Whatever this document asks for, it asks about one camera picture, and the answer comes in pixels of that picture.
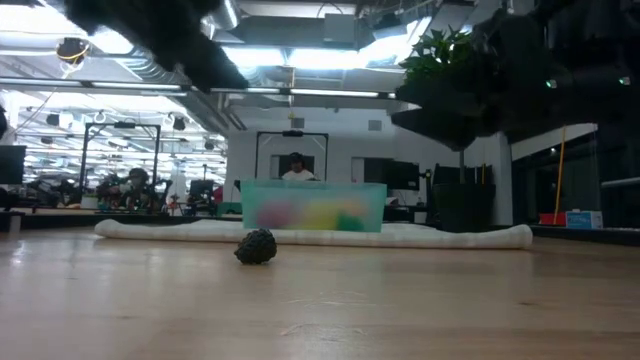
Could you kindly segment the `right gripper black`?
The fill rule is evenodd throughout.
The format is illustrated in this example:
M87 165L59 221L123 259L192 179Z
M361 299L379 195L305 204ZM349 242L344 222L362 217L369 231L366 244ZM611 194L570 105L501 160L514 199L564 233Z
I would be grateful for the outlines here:
M395 94L422 108L391 122L451 150L496 132L612 122L615 12L498 9L479 25L479 65L412 70Z

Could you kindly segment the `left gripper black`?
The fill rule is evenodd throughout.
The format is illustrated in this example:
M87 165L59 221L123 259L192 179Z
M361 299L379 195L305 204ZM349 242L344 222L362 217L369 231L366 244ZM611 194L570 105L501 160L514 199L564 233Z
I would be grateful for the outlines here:
M246 89L249 82L200 30L220 0L62 0L65 16L93 35L110 28L151 50L162 66L180 65L200 91Z

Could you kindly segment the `red green toy watermelon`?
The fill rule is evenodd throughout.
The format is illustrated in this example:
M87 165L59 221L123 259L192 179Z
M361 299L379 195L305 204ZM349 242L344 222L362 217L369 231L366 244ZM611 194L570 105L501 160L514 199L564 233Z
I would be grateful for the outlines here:
M286 228L293 223L294 215L295 206L290 201L265 201L256 210L255 222L261 228Z

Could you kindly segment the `yellow toy pineapple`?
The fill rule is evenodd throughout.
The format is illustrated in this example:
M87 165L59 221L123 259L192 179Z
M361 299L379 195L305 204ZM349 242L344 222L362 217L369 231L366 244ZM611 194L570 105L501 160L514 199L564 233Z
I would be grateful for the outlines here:
M318 200L302 210L300 227L307 230L363 231L365 206L356 200Z

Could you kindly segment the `teal translucent tupperware container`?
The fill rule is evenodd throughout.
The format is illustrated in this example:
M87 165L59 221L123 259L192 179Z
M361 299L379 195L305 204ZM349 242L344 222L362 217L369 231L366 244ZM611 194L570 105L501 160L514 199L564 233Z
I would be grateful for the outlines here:
M318 200L356 200L367 209L364 230L358 232L378 233L381 231L387 186L380 183L327 183L322 181L286 180L246 180L241 183L241 205L243 226L259 229L255 213L265 201L285 200L295 206L293 223L286 228L275 230L307 230L300 227L303 208Z

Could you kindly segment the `green plant in black pot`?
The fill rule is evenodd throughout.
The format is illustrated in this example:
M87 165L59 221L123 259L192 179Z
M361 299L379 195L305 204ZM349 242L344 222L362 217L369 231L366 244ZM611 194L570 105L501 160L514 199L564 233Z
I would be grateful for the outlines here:
M447 31L433 30L423 35L413 45L413 52L412 56L400 63L401 68L405 70L404 81L407 72L415 69L474 64L471 36L454 29ZM419 105L411 105L413 106L411 110L422 108ZM466 116L481 115L481 110L439 111L450 111ZM441 228L444 231L452 233L482 232L490 226L492 197L495 194L495 187L493 185L468 184L465 182L465 150L451 150L458 154L460 182L432 184L437 219L440 221Z

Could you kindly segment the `long ceiling light bar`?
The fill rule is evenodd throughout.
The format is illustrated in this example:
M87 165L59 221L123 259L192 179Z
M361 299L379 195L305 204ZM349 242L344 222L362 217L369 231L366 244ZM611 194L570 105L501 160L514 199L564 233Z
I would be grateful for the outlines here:
M69 80L54 78L21 78L0 77L0 88L12 90L31 89L35 91L59 90L81 93L117 93L128 92L143 96L177 96L186 97L190 92L198 92L192 85L128 83L116 81ZM395 100L393 92L324 90L306 88L269 88L249 87L247 89L212 88L212 93L250 94L250 95L282 95L282 96L316 96L339 98L363 98L375 100Z

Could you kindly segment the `person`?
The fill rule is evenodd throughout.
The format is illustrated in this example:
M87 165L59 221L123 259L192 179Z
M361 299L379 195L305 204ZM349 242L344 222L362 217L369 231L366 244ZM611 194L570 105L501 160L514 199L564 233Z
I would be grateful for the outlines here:
M281 176L286 181L314 181L315 175L306 168L304 156L293 152L289 155L290 169Z
M120 207L130 210L141 208L148 201L148 173L142 168L129 171L127 180L119 188L121 192Z

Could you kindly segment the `white checkered cloth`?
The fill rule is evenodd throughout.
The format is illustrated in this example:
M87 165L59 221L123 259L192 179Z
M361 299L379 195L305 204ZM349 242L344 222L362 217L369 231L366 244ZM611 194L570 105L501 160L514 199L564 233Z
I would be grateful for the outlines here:
M113 219L99 222L95 233L104 238L156 241L238 243L250 233L239 222L199 220L190 224L150 226L123 224ZM533 233L527 225L487 232L451 233L416 224L389 223L379 233L335 230L274 230L278 244L415 248L415 249L527 249Z

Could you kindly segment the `blue box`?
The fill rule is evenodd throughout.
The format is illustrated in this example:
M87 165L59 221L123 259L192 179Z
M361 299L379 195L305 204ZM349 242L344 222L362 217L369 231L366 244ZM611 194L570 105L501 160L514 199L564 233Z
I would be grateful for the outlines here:
M602 229L601 211L582 211L574 209L566 212L566 227L571 229Z

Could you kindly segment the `black toy blackberry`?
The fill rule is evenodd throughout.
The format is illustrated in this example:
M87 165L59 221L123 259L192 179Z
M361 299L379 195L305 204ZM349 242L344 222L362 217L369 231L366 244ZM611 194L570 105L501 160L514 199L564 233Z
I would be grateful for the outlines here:
M236 258L245 265L267 263L276 254L276 239L267 229L253 230L248 233L234 252Z

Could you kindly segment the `silver round ceiling duct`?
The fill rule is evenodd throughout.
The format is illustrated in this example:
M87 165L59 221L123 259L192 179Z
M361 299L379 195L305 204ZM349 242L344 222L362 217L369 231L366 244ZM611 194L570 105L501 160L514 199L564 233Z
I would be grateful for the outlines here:
M235 0L211 0L212 8L202 23L219 30L232 30L240 22L240 10Z

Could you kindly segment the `black metal frame rig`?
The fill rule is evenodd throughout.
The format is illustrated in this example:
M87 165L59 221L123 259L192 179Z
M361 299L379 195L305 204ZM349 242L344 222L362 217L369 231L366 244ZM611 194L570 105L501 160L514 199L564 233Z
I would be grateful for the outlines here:
M155 183L156 180L158 179L158 160L159 160L160 136L161 136L160 125L148 125L148 124L141 124L141 123L135 123L135 122L127 122L127 121L116 121L113 123L89 122L85 124L85 131L83 135L83 145L81 150L81 166L80 166L80 172L79 172L79 185L78 185L78 189L80 193L81 194L84 193L85 187L88 184L86 159L88 155L89 143L95 137L100 137L101 131L107 127L113 127L115 129L125 129L125 130L135 130L136 128L148 130L148 137L154 142L152 183Z
M328 177L328 133L301 130L258 131L255 136L254 177L276 179L281 176L281 162L297 152L320 181Z

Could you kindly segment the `grey rectangular ceiling duct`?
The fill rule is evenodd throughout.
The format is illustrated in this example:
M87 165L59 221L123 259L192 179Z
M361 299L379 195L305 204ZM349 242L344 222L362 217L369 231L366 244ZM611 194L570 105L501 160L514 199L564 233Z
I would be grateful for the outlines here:
M224 45L359 50L402 25L428 19L436 0L237 0L239 23L220 30Z

